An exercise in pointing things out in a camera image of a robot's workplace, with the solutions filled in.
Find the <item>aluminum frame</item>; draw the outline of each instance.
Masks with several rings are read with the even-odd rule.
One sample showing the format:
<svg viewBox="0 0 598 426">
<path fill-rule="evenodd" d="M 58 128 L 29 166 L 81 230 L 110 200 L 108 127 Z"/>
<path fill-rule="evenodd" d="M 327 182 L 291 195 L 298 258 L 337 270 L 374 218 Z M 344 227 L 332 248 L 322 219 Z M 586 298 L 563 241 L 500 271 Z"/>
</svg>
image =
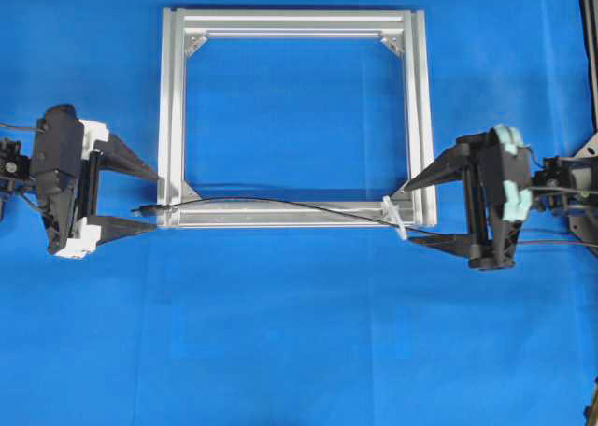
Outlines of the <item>aluminum frame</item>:
<svg viewBox="0 0 598 426">
<path fill-rule="evenodd" d="M 404 61 L 407 168 L 416 176 L 434 160 L 425 18 L 408 10 L 163 11 L 158 204 L 174 206 L 162 228 L 380 226 L 311 208 L 255 201 L 193 204 L 201 197 L 185 182 L 186 61 L 211 38 L 379 38 Z M 435 188 L 392 195 L 405 224 L 436 225 Z M 316 202 L 372 219 L 387 219 L 379 202 Z"/>
</svg>

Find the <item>black cable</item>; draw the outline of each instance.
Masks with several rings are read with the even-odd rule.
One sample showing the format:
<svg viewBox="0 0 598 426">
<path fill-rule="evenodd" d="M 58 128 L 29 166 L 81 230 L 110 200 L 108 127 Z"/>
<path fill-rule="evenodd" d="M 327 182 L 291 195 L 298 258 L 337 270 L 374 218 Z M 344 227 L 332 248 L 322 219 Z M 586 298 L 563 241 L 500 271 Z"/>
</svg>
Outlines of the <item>black cable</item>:
<svg viewBox="0 0 598 426">
<path fill-rule="evenodd" d="M 565 186 L 528 186 L 528 190 L 532 191 L 552 191 L 552 192 L 567 192 L 572 194 L 592 194 L 598 195 L 598 191 L 592 190 L 576 190 L 575 188 L 567 188 Z"/>
<path fill-rule="evenodd" d="M 529 150 L 529 152 L 530 152 L 530 155 L 532 155 L 532 161 L 534 162 L 534 164 L 535 164 L 536 166 L 538 166 L 540 169 L 546 169 L 546 167 L 545 167 L 543 164 L 541 164 L 541 163 L 538 161 L 538 159 L 537 159 L 537 158 L 535 158 L 535 153 L 534 153 L 534 150 L 532 149 L 532 147 L 531 147 L 531 146 L 526 146 L 525 148 L 526 148 L 527 150 Z"/>
<path fill-rule="evenodd" d="M 257 202 L 272 202 L 272 203 L 285 204 L 285 205 L 291 205 L 291 206 L 300 206 L 300 207 L 303 207 L 303 208 L 317 209 L 318 211 L 323 211 L 325 213 L 336 214 L 337 216 L 344 216 L 346 218 L 352 218 L 352 219 L 358 219 L 358 220 L 367 220 L 367 221 L 370 221 L 370 222 L 373 222 L 373 223 L 378 223 L 380 225 L 385 225 L 387 227 L 400 228 L 399 224 L 392 223 L 392 222 L 387 222 L 385 220 L 367 218 L 366 216 L 359 216 L 357 214 L 346 213 L 344 211 L 336 211 L 336 210 L 331 209 L 331 208 L 325 208 L 323 206 L 316 206 L 316 205 L 306 204 L 306 203 L 303 203 L 303 202 L 291 202 L 289 200 L 271 199 L 271 198 L 265 198 L 265 197 L 237 197 L 237 196 L 230 196 L 230 197 L 209 197 L 207 199 L 191 200 L 191 201 L 188 201 L 188 202 L 181 202 L 180 204 L 174 204 L 174 205 L 169 205 L 169 206 L 163 206 L 163 205 L 141 206 L 138 209 L 133 209 L 132 212 L 136 216 L 155 216 L 159 212 L 161 212 L 163 210 L 166 210 L 166 209 L 169 209 L 169 208 L 177 208 L 179 206 L 185 206 L 185 205 L 191 205 L 191 204 L 202 204 L 202 203 L 208 203 L 208 202 L 225 202 L 225 201 L 234 201 L 234 200 L 249 200 L 249 201 L 257 201 Z M 410 232 L 415 232 L 415 233 L 420 233 L 420 234 L 438 235 L 438 236 L 442 235 L 440 233 L 426 232 L 424 230 L 419 230 L 417 228 L 412 228 L 412 227 L 405 227 L 405 228 L 406 228 L 406 230 L 408 230 Z"/>
<path fill-rule="evenodd" d="M 540 239 L 537 241 L 520 241 L 520 242 L 518 242 L 518 245 L 520 245 L 520 246 L 563 245 L 563 246 L 584 246 L 584 247 L 598 248 L 598 244 L 594 244 L 592 242 L 561 241 L 561 240 L 551 240 L 551 239 Z"/>
<path fill-rule="evenodd" d="M 359 216 L 357 214 L 346 213 L 343 211 L 336 211 L 330 208 L 325 208 L 323 206 L 315 206 L 311 204 L 305 204 L 303 202 L 291 202 L 289 200 L 282 200 L 282 199 L 270 199 L 265 197 L 238 197 L 238 196 L 230 196 L 230 197 L 210 197 L 207 199 L 200 199 L 200 200 L 191 200 L 188 202 L 182 202 L 180 204 L 174 204 L 170 206 L 163 206 L 163 205 L 147 205 L 141 206 L 138 209 L 133 209 L 132 212 L 137 216 L 155 216 L 159 214 L 161 211 L 164 211 L 169 208 L 176 208 L 179 206 L 191 205 L 191 204 L 202 204 L 208 202 L 225 202 L 225 201 L 234 201 L 234 200 L 253 200 L 258 202 L 272 202 L 272 203 L 279 203 L 285 205 L 292 205 L 292 206 L 300 206 L 303 208 L 309 209 L 317 209 L 318 211 L 323 211 L 326 213 L 336 214 L 338 216 L 344 216 L 347 218 L 359 219 L 359 220 L 368 220 L 370 222 L 379 223 L 380 225 L 385 225 L 392 228 L 400 228 L 400 225 L 392 222 L 387 222 L 385 220 L 379 219 L 372 219 L 367 218 L 365 216 Z M 443 234 L 435 233 L 435 232 L 428 232 L 425 230 L 420 230 L 413 227 L 405 227 L 406 230 L 410 232 L 420 233 L 420 234 L 427 234 L 427 235 L 435 235 L 435 236 L 442 236 Z M 542 230 L 542 229 L 524 229 L 523 232 L 544 232 L 544 233 L 553 233 L 553 234 L 567 234 L 566 232 L 557 232 L 553 230 Z M 564 240 L 550 240 L 550 239 L 540 239 L 540 240 L 533 240 L 533 241 L 519 241 L 517 243 L 512 244 L 510 247 L 523 245 L 523 246 L 532 246 L 532 245 L 572 245 L 572 246 L 585 246 L 585 247 L 595 247 L 598 248 L 598 244 L 593 244 L 591 242 L 581 242 L 581 241 L 564 241 Z"/>
<path fill-rule="evenodd" d="M 549 230 L 547 228 L 522 228 L 520 230 L 522 233 L 530 232 L 530 233 L 547 233 L 547 234 L 557 234 L 560 236 L 569 236 L 571 232 L 559 231 L 559 230 Z"/>
<path fill-rule="evenodd" d="M 36 213 L 39 213 L 41 215 L 46 214 L 46 210 L 44 208 L 42 208 L 41 206 L 38 206 L 38 205 L 34 204 L 31 200 L 29 200 L 29 198 L 25 194 L 23 194 L 22 192 L 19 192 L 19 196 Z"/>
<path fill-rule="evenodd" d="M 0 122 L 0 128 L 7 130 L 16 130 L 19 132 L 43 132 L 42 129 L 38 129 L 37 127 L 23 127 L 20 125 L 4 124 L 3 122 Z"/>
</svg>

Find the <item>screw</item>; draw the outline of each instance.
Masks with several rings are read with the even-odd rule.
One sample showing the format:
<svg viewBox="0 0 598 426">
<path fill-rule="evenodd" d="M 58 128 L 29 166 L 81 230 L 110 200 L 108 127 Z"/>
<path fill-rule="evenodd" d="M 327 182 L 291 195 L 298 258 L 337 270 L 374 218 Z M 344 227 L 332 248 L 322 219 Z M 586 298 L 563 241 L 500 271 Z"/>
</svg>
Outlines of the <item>screw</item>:
<svg viewBox="0 0 598 426">
<path fill-rule="evenodd" d="M 17 172 L 17 169 L 19 169 L 17 167 L 16 164 L 14 164 L 13 162 L 8 162 L 4 168 L 7 170 L 7 172 L 9 172 L 10 174 L 14 174 L 15 172 Z"/>
</svg>

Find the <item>white zip tie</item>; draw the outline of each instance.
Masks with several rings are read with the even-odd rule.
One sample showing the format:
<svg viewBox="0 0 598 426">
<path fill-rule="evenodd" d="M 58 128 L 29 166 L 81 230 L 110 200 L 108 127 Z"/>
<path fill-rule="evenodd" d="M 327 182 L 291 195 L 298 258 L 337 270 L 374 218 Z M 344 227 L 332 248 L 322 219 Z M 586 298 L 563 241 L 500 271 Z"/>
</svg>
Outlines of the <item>white zip tie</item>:
<svg viewBox="0 0 598 426">
<path fill-rule="evenodd" d="M 399 208 L 397 208 L 397 206 L 392 202 L 391 197 L 388 195 L 382 197 L 382 208 L 384 209 L 389 221 L 398 225 L 398 227 L 394 230 L 396 230 L 396 233 L 399 235 L 399 237 L 404 241 L 407 241 L 407 230 L 403 220 L 401 219 L 401 215 L 399 214 Z"/>
</svg>

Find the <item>blue surface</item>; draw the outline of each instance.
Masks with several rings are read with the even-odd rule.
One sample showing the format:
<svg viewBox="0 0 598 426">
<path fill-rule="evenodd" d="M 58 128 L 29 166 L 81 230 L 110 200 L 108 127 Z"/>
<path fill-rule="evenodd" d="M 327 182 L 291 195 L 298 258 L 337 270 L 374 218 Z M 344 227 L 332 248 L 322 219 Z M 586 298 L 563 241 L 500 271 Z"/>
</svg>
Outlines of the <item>blue surface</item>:
<svg viewBox="0 0 598 426">
<path fill-rule="evenodd" d="M 188 4 L 422 7 L 437 152 L 497 122 L 539 156 L 591 134 L 577 0 L 0 3 L 0 120 L 69 101 L 152 165 L 160 9 Z M 193 57 L 193 183 L 375 199 L 402 178 L 388 152 L 404 142 L 400 89 L 384 74 L 398 65 L 380 45 L 329 46 L 208 43 Z M 107 176 L 101 195 L 101 212 L 126 215 L 154 189 Z M 439 229 L 464 228 L 459 186 L 438 199 Z M 539 214 L 528 226 L 564 228 Z M 479 273 L 382 229 L 169 231 L 69 262 L 45 255 L 17 201 L 0 244 L 6 425 L 581 424 L 598 375 L 582 248 L 521 248 L 516 269 Z"/>
</svg>

